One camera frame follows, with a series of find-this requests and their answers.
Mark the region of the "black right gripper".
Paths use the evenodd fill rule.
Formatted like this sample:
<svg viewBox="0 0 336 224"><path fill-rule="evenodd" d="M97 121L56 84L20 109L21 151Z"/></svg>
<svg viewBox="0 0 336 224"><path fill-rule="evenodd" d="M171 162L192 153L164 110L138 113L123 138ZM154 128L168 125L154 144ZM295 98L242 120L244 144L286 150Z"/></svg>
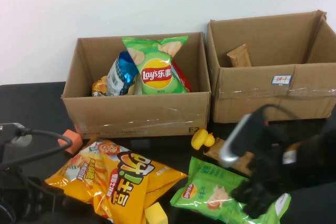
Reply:
<svg viewBox="0 0 336 224"><path fill-rule="evenodd" d="M272 128L255 128L252 136L253 143L249 150L255 156L249 164L251 179L242 181L230 195L236 201L246 201L244 213L251 219L257 219L267 212L275 201L274 197L285 192L286 176L282 156L290 141L284 133Z"/></svg>

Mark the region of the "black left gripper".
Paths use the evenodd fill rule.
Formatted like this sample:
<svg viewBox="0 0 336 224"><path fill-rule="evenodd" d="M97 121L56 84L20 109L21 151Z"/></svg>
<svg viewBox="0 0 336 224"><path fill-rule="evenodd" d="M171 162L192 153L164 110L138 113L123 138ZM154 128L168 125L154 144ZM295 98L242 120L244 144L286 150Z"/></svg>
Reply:
<svg viewBox="0 0 336 224"><path fill-rule="evenodd" d="M66 195L37 177L26 177L20 170L1 171L1 223L35 221L40 216L37 209L63 208Z"/></svg>

